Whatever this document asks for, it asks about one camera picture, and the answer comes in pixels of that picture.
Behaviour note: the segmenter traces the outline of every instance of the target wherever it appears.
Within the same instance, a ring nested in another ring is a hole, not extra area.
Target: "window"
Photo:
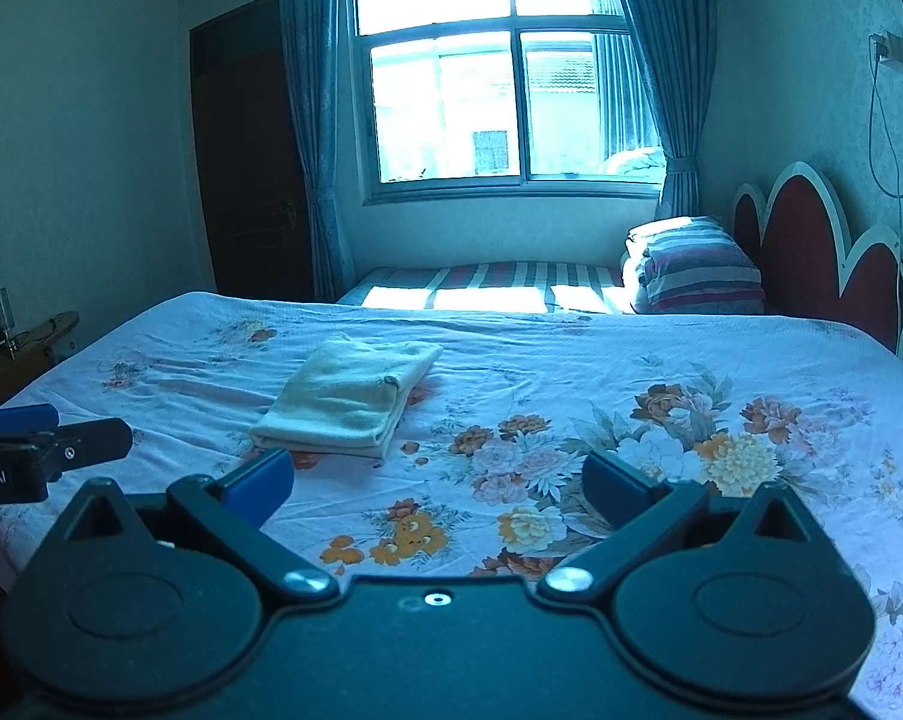
[[[664,181],[621,0],[353,1],[376,199]]]

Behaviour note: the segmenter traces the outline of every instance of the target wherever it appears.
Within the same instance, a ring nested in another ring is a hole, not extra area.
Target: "curtain tie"
[[[698,160],[694,157],[672,157],[665,163],[669,175],[679,172],[698,172]]]

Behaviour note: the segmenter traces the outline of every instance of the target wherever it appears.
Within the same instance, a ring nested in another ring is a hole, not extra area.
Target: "pillow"
[[[711,217],[636,227],[622,275],[639,314],[764,314],[761,273]]]

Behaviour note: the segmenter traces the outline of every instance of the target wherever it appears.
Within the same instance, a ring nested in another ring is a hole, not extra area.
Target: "screw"
[[[594,584],[592,572],[573,565],[558,567],[544,576],[544,584],[556,592],[581,592]]]
[[[281,583],[285,589],[304,595],[317,595],[325,592],[334,580],[317,568],[304,568],[301,571],[289,571]]]
[[[451,603],[451,596],[444,592],[432,592],[424,596],[424,603],[429,607],[446,607]]]

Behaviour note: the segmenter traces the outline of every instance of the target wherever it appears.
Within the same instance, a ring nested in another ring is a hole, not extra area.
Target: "wooden door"
[[[229,33],[219,34],[227,40]],[[226,59],[192,79],[215,280],[219,293],[234,298],[309,301],[311,240],[284,60],[280,48],[255,48],[231,57],[219,50]]]

